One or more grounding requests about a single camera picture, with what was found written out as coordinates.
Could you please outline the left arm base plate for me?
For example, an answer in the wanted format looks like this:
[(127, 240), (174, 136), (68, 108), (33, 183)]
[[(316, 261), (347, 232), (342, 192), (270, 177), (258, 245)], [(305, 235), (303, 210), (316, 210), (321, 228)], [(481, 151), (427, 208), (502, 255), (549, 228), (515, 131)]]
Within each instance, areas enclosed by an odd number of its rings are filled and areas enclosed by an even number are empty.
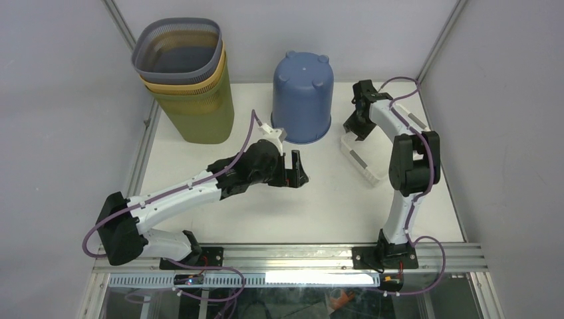
[[(203, 247), (200, 253), (190, 253), (186, 258), (179, 260), (178, 263), (188, 266), (222, 266), (224, 248), (220, 246)], [(168, 259), (160, 259), (160, 270), (181, 270), (180, 267)]]

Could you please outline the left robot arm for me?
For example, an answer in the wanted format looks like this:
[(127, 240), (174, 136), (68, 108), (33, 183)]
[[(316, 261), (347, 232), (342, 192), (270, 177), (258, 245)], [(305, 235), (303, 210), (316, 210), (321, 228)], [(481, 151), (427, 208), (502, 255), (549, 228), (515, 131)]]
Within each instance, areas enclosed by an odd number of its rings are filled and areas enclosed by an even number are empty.
[(245, 193), (256, 184), (300, 188), (309, 182), (297, 150), (292, 166), (285, 166), (285, 153), (273, 142), (261, 139), (244, 152), (219, 159), (193, 178), (163, 191), (125, 198), (110, 194), (96, 221), (96, 230), (112, 266), (139, 257), (174, 260), (184, 270), (196, 268), (202, 250), (191, 231), (171, 233), (155, 226), (187, 210)]

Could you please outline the blue plastic bucket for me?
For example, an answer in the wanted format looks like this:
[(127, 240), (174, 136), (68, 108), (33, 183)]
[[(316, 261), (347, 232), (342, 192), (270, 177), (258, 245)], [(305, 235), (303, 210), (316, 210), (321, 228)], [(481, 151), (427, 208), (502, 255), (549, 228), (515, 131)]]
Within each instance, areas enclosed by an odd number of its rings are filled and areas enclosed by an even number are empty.
[(273, 75), (271, 123), (286, 141), (310, 144), (331, 127), (334, 72), (323, 54), (287, 51)]

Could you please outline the white plastic tray basket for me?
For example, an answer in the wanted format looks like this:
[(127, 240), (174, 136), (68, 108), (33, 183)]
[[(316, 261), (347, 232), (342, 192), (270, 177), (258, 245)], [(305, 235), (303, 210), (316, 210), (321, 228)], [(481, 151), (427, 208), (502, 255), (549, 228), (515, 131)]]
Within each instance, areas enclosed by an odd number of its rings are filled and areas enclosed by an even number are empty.
[(389, 177), (394, 189), (423, 192), (440, 175), (437, 134), (397, 102), (373, 102), (363, 116), (375, 123), (364, 141), (346, 133), (341, 151), (372, 186)]

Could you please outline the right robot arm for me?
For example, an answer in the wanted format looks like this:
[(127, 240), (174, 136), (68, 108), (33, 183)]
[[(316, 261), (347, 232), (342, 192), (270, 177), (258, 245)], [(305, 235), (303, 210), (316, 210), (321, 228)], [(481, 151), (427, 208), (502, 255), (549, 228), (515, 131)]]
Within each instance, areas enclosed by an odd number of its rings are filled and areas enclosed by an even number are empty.
[(371, 80), (358, 81), (352, 91), (355, 109), (343, 125), (345, 134), (341, 144), (367, 180), (376, 181), (376, 178), (347, 141), (362, 142), (375, 128), (380, 128), (392, 142), (388, 177), (394, 197), (390, 213), (375, 248), (363, 256), (384, 269), (392, 269), (401, 258), (415, 255), (411, 238), (413, 222), (421, 202), (440, 181), (440, 137), (402, 115), (398, 99), (382, 88), (376, 89)]

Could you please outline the yellow slatted basket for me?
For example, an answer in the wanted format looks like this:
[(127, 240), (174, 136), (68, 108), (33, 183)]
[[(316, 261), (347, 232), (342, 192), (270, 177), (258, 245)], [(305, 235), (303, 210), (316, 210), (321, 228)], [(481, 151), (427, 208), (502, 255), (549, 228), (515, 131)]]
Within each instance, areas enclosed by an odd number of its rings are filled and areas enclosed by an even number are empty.
[(213, 89), (220, 81), (223, 75), (225, 65), (226, 65), (226, 53), (224, 49), (224, 41), (221, 41), (222, 49), (221, 55), (218, 62), (218, 66), (212, 73), (212, 75), (196, 84), (156, 84), (145, 80), (142, 76), (139, 76), (146, 88), (154, 93), (158, 94), (170, 94), (170, 95), (198, 95), (203, 94), (211, 89)]

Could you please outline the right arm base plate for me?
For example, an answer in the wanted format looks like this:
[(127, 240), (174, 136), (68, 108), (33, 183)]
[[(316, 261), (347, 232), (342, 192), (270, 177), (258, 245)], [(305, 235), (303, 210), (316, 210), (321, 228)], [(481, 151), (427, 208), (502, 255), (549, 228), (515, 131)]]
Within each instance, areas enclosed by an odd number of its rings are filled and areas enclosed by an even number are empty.
[(401, 253), (386, 254), (383, 248), (353, 247), (352, 262), (355, 270), (399, 270), (400, 265), (405, 269), (417, 269), (418, 257), (413, 247), (408, 247)]

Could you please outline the green slatted basket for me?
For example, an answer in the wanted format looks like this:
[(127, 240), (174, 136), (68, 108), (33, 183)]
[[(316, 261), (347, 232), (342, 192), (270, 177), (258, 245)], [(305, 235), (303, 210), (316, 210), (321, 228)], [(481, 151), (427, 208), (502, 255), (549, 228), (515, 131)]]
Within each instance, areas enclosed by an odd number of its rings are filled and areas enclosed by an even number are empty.
[(150, 92), (181, 137), (189, 143), (221, 144), (231, 134), (235, 111), (225, 52), (219, 65), (220, 73), (215, 84), (204, 92)]

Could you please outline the grey slatted basket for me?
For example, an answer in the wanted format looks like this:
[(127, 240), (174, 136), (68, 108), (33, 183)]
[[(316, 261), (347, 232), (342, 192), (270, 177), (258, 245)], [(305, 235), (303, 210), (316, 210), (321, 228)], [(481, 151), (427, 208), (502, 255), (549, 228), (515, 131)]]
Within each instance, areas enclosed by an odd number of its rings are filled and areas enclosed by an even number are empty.
[(155, 84), (197, 84), (216, 70), (223, 50), (220, 26), (211, 19), (174, 17), (149, 24), (138, 37), (131, 63)]

